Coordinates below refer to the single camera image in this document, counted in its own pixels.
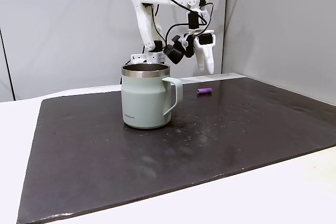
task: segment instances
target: purple object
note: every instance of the purple object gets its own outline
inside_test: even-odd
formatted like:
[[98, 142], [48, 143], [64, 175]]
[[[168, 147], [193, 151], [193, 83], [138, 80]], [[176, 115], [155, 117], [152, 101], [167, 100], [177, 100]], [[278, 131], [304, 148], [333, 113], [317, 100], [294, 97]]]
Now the purple object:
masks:
[[212, 88], [207, 88], [207, 89], [198, 89], [197, 94], [208, 94], [212, 93]]

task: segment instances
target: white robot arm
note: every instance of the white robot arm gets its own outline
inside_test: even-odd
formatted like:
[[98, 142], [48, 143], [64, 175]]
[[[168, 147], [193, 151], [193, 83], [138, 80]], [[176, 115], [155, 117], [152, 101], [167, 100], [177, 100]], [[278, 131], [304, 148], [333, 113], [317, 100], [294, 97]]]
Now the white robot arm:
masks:
[[[211, 15], [206, 6], [213, 3], [208, 3], [208, 0], [132, 0], [132, 3], [145, 48], [145, 53], [131, 56], [132, 63], [145, 61], [162, 63], [168, 56], [173, 63], [177, 64], [183, 56], [190, 58], [196, 55], [200, 70], [203, 71], [206, 66], [209, 73], [214, 73], [212, 47], [215, 45], [216, 37], [213, 30], [206, 30], [211, 21]], [[177, 35], [172, 39], [174, 45], [167, 43], [168, 34], [164, 38], [162, 28], [156, 21], [154, 15], [156, 4], [176, 5], [187, 10], [187, 23], [175, 24], [171, 27], [188, 26], [186, 34]]]

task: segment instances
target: dark slate surface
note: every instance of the dark slate surface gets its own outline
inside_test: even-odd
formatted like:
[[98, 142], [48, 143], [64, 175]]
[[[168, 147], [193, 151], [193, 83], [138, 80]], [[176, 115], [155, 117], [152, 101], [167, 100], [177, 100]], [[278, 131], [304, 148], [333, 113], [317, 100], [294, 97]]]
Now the dark slate surface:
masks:
[[[208, 87], [212, 95], [197, 96]], [[43, 101], [18, 223], [83, 215], [336, 144], [334, 106], [248, 78], [183, 88], [172, 121], [149, 131], [123, 123], [120, 92]]]

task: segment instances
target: white wall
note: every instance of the white wall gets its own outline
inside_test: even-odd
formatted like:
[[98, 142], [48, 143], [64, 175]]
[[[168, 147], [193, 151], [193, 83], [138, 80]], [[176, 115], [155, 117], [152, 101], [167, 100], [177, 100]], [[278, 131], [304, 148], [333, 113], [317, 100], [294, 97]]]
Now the white wall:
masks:
[[[211, 1], [215, 73], [220, 73], [225, 0]], [[185, 22], [186, 14], [178, 7], [160, 6], [158, 18], [167, 31]], [[131, 0], [0, 0], [0, 21], [18, 99], [119, 84], [121, 66], [142, 51]], [[174, 77], [198, 74], [195, 58], [172, 66]]]
[[12, 101], [12, 89], [6, 67], [5, 54], [0, 37], [0, 102]]
[[227, 0], [224, 72], [336, 104], [336, 0]]

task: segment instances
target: mug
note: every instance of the mug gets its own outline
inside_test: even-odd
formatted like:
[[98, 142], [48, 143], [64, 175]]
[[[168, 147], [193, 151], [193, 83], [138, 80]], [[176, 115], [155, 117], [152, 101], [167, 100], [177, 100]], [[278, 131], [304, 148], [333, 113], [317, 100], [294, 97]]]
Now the mug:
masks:
[[[137, 63], [122, 67], [122, 116], [137, 129], [154, 129], [169, 123], [171, 111], [183, 100], [183, 85], [170, 77], [170, 67], [159, 63]], [[176, 101], [171, 106], [171, 83]]]

